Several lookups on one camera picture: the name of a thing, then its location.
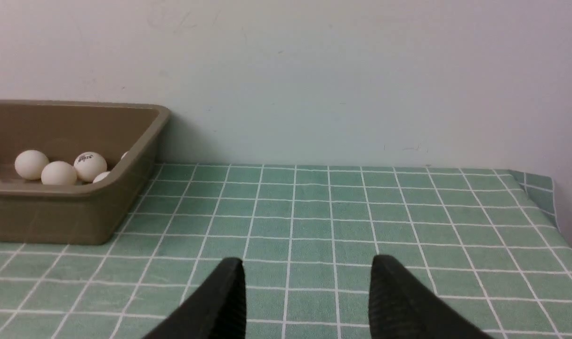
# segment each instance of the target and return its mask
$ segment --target tray rim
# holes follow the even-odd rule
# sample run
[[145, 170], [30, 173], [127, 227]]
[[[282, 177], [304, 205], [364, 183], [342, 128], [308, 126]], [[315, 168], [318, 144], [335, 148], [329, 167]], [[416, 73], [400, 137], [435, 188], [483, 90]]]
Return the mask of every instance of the tray rim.
[[73, 107], [116, 107], [132, 109], [153, 109], [158, 116], [148, 126], [146, 131], [129, 149], [127, 155], [119, 161], [110, 174], [100, 182], [80, 186], [64, 185], [32, 185], [24, 183], [0, 183], [0, 197], [42, 197], [42, 198], [82, 198], [103, 191], [113, 185], [118, 178], [135, 165], [143, 151], [158, 137], [162, 128], [167, 124], [171, 110], [162, 105], [138, 103], [99, 103], [90, 101], [50, 101], [50, 100], [0, 100], [0, 105], [45, 105]]

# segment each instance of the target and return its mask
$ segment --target wall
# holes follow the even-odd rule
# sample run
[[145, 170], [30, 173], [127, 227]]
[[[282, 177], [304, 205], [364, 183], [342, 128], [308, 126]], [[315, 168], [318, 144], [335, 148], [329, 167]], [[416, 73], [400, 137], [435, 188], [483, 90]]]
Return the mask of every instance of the wall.
[[168, 161], [553, 176], [572, 242], [572, 0], [0, 0], [0, 98], [166, 105]]

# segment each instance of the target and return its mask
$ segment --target white ping pong ball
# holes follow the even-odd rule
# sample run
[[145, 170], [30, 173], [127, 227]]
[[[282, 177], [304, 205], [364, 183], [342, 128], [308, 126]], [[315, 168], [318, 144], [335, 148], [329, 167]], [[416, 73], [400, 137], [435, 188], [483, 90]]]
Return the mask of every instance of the white ping pong ball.
[[28, 150], [20, 153], [14, 161], [14, 168], [16, 173], [27, 180], [39, 180], [43, 168], [49, 164], [49, 159], [45, 154]]
[[108, 164], [103, 156], [96, 152], [85, 152], [74, 161], [77, 176], [84, 182], [93, 182], [96, 176], [108, 170]]
[[54, 161], [43, 168], [41, 182], [44, 185], [74, 185], [77, 171], [67, 162]]
[[100, 173], [100, 174], [99, 174], [98, 176], [96, 176], [96, 178], [94, 179], [94, 183], [98, 182], [99, 180], [103, 180], [104, 178], [106, 178], [106, 177], [108, 176], [108, 174], [110, 174], [109, 171]]

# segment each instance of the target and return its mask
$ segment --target green checkered tablecloth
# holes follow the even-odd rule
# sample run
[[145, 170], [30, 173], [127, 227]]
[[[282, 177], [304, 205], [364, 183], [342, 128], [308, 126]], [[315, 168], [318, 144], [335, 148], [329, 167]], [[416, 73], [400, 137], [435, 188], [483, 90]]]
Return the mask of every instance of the green checkered tablecloth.
[[0, 339], [141, 337], [226, 256], [244, 260], [248, 338], [368, 339], [376, 253], [495, 338], [572, 338], [572, 250], [529, 198], [551, 182], [526, 178], [158, 165], [105, 245], [0, 243]]

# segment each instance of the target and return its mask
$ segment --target brown plastic tray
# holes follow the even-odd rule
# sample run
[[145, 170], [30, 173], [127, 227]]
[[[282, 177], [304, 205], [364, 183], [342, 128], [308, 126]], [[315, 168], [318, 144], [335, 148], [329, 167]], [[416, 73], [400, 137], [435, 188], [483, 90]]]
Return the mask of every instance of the brown plastic tray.
[[[148, 182], [169, 116], [158, 105], [0, 101], [0, 241], [106, 242]], [[13, 166], [24, 150], [70, 164], [97, 152], [112, 171], [85, 185], [29, 182]]]

